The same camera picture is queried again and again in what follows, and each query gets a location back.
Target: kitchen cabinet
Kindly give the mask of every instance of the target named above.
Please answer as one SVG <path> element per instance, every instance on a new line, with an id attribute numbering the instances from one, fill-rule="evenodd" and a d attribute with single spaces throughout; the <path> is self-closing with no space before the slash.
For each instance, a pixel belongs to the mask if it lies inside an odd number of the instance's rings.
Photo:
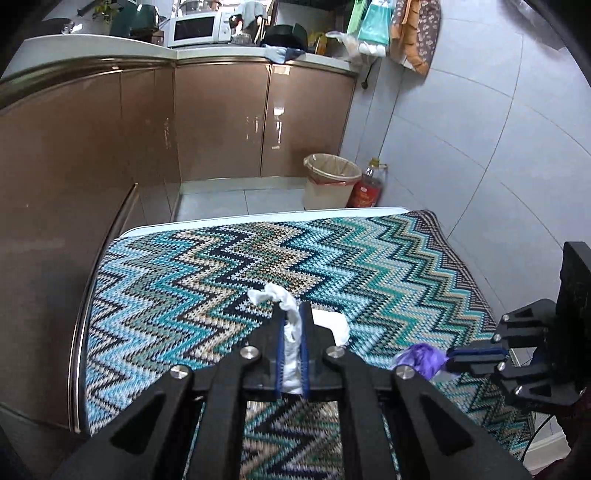
<path id="1" fill-rule="evenodd" d="M 67 425 L 72 333 L 97 254 L 134 181 L 120 72 L 0 112 L 0 402 Z"/>
<path id="2" fill-rule="evenodd" d="M 155 104 L 155 70 L 121 73 L 121 117 L 124 156 L 135 182 L 146 222 L 170 221 L 171 209 L 162 173 L 166 154 L 162 115 Z"/>
<path id="3" fill-rule="evenodd" d="M 260 176 L 270 67 L 234 62 L 177 68 L 174 100 L 182 181 Z"/>
<path id="4" fill-rule="evenodd" d="M 181 185 L 178 170 L 176 122 L 174 119 L 174 68 L 155 70 L 154 112 L 157 142 L 157 156 L 164 178 L 168 205 L 174 215 Z"/>
<path id="5" fill-rule="evenodd" d="M 354 87 L 339 73 L 273 65 L 261 176 L 303 177 L 307 155 L 338 154 Z"/>

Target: kitchen countertop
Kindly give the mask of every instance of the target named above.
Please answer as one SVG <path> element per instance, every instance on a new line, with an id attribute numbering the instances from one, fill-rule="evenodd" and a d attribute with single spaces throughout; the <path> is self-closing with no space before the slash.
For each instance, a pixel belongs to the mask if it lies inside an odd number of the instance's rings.
<path id="1" fill-rule="evenodd" d="M 195 48 L 171 49 L 128 38 L 108 35 L 48 35 L 28 38 L 12 58 L 2 79 L 24 70 L 62 60 L 92 57 L 142 57 L 169 60 L 189 60 L 202 57 L 264 57 L 262 47 L 241 47 L 215 44 Z M 343 72 L 358 72 L 349 62 L 322 55 L 306 53 L 298 62 L 327 66 Z"/>

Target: plastic bag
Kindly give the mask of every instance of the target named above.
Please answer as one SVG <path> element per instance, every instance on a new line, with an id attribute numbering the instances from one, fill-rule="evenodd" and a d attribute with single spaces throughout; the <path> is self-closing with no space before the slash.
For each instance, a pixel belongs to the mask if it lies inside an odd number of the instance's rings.
<path id="1" fill-rule="evenodd" d="M 355 35 L 332 31 L 326 34 L 327 38 L 336 38 L 347 50 L 347 57 L 343 60 L 351 62 L 353 65 L 371 65 L 374 57 L 385 57 L 386 47 L 376 45 L 366 41 L 359 41 Z"/>
<path id="2" fill-rule="evenodd" d="M 357 38 L 387 47 L 390 44 L 389 27 L 394 5 L 391 0 L 372 0 Z"/>

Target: trash can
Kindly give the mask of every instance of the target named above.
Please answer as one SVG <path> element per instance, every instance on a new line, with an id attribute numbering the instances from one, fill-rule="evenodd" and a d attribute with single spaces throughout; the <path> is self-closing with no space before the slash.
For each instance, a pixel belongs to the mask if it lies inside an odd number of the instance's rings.
<path id="1" fill-rule="evenodd" d="M 349 160 L 326 153 L 314 153 L 304 159 L 308 181 L 304 190 L 306 210 L 345 208 L 353 185 L 361 178 L 361 169 Z"/>

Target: white tiled wall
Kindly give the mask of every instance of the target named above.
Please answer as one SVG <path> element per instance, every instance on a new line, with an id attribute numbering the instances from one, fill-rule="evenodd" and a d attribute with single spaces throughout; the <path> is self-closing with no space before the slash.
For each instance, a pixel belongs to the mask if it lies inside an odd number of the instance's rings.
<path id="1" fill-rule="evenodd" d="M 591 245 L 591 87 L 508 1 L 441 11 L 426 79 L 383 59 L 342 154 L 365 165 L 379 152 L 381 204 L 435 212 L 498 318 L 556 299 L 563 242 Z"/>

